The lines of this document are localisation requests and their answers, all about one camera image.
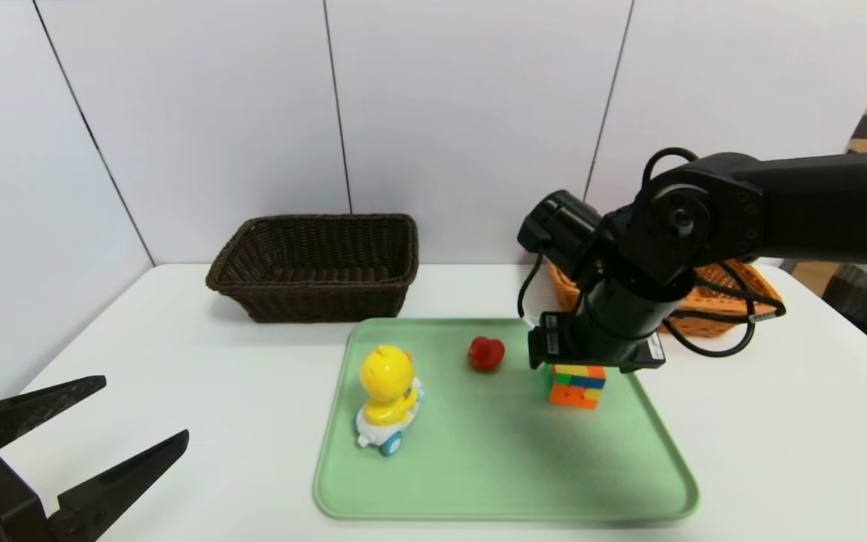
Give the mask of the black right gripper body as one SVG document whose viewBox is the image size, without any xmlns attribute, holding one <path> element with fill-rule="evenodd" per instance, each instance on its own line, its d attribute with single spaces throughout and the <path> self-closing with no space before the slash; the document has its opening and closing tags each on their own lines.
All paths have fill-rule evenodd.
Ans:
<svg viewBox="0 0 867 542">
<path fill-rule="evenodd" d="M 622 373 L 663 367 L 667 357 L 657 330 L 694 287 L 693 275 L 667 284 L 606 277 L 570 312 L 540 316 L 528 333 L 529 364 L 615 367 Z"/>
</svg>

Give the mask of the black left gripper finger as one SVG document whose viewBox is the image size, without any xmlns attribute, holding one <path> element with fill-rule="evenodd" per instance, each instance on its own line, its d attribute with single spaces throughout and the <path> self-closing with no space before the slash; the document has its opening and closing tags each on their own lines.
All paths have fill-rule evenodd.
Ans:
<svg viewBox="0 0 867 542">
<path fill-rule="evenodd" d="M 162 440 L 62 492 L 46 522 L 54 541 L 97 541 L 188 449 L 190 432 Z"/>
<path fill-rule="evenodd" d="M 90 375 L 0 400 L 0 449 L 106 387 L 103 375 Z"/>
</svg>

